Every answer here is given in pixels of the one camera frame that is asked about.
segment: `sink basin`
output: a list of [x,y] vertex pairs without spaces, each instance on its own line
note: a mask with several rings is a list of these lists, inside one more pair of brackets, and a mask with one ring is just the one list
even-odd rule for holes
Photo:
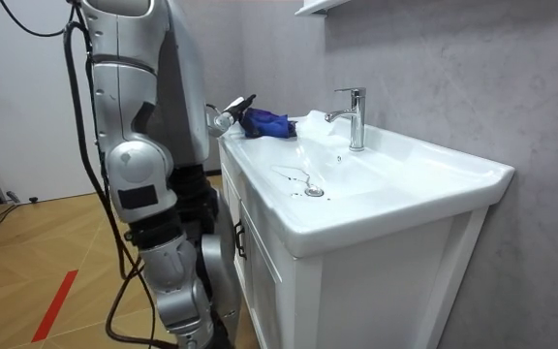
[[293,118],[295,139],[246,139],[234,126],[220,140],[295,257],[496,204],[513,175],[510,166],[371,126],[365,149],[352,152],[350,121],[329,124],[324,115]]

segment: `red tape line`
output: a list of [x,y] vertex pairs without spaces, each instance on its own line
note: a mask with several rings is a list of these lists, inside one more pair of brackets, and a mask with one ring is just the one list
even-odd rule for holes
[[48,336],[48,332],[50,328],[53,326],[55,322],[55,318],[57,318],[57,314],[59,310],[62,308],[64,301],[66,300],[66,296],[68,296],[68,292],[70,288],[73,286],[73,282],[75,282],[75,277],[77,277],[78,270],[68,271],[66,277],[64,277],[64,281],[62,281],[61,286],[59,286],[59,290],[55,294],[53,301],[50,303],[48,310],[46,311],[45,317],[43,321],[40,323],[40,326],[36,330],[36,334],[34,334],[34,338],[31,342],[41,341],[46,339]]

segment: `white shelf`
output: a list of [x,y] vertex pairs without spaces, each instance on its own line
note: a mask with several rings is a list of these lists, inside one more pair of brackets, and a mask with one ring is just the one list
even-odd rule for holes
[[348,1],[350,0],[305,0],[303,7],[296,12],[296,15],[326,15],[328,9]]

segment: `wooden floor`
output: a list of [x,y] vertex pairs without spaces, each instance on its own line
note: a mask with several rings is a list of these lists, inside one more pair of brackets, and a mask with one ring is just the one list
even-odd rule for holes
[[[221,187],[220,177],[211,182]],[[121,284],[116,261],[109,224],[95,195],[13,211],[0,226],[0,349],[145,348],[114,342],[105,334],[105,319]],[[48,336],[32,343],[71,270],[78,270],[77,276]],[[148,300],[140,283],[133,282],[113,327],[127,335],[149,337],[150,325]],[[174,342],[159,320],[155,335]],[[236,348],[259,349],[246,306]]]

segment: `faucet handle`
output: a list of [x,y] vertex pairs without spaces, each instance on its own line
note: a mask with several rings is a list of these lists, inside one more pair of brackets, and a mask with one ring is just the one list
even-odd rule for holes
[[339,88],[335,92],[351,92],[353,98],[365,97],[367,94],[367,88],[365,87],[349,87],[349,88]]

